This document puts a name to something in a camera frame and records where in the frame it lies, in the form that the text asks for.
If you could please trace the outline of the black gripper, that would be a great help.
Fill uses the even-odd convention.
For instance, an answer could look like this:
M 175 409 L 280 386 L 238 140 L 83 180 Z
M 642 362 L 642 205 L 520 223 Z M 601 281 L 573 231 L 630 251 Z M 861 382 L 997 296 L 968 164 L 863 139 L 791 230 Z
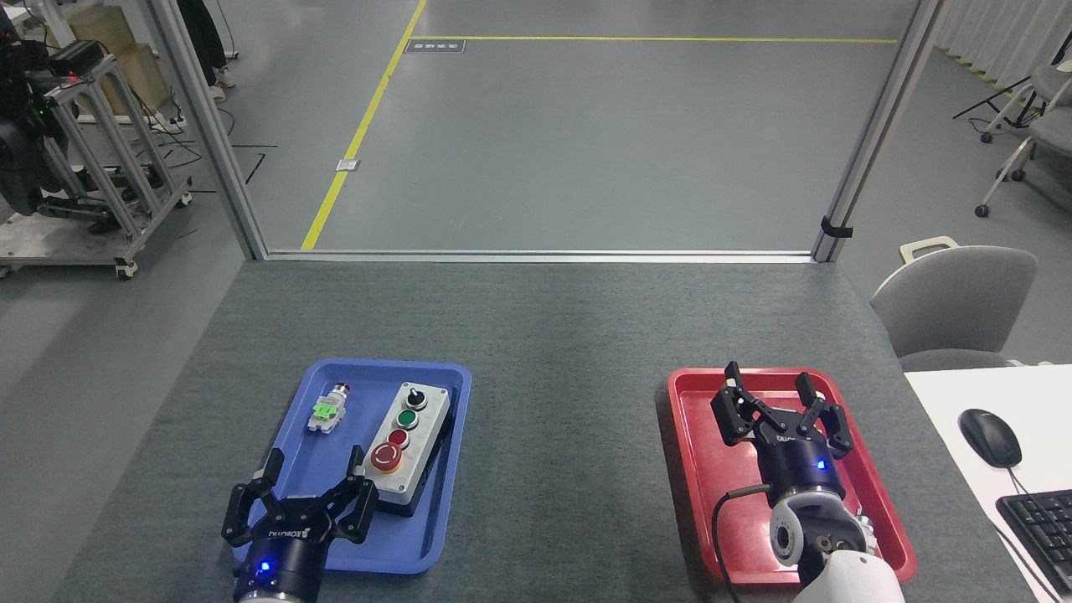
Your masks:
M 768 503 L 816 488 L 842 497 L 843 482 L 834 459 L 842 461 L 853 450 L 845 409 L 816 389 L 809 373 L 799 373 L 794 385 L 807 412 L 796 427 L 780 433 L 774 429 L 773 409 L 744 387 L 739 364 L 728 363 L 724 384 L 711 400 L 723 443 L 738 444 L 760 425 L 754 430 L 754 447 L 761 481 L 770 486 Z M 817 421 L 822 431 L 815 427 Z
M 285 455 L 271 448 L 263 469 L 248 483 L 230 488 L 221 536 L 229 545 L 252 545 L 237 567 L 238 600 L 317 600 L 330 536 L 364 541 L 379 503 L 375 481 L 364 476 L 364 448 L 353 446 L 346 474 L 328 498 L 276 499 L 276 482 Z M 249 525 L 251 509 L 260 500 L 263 518 Z

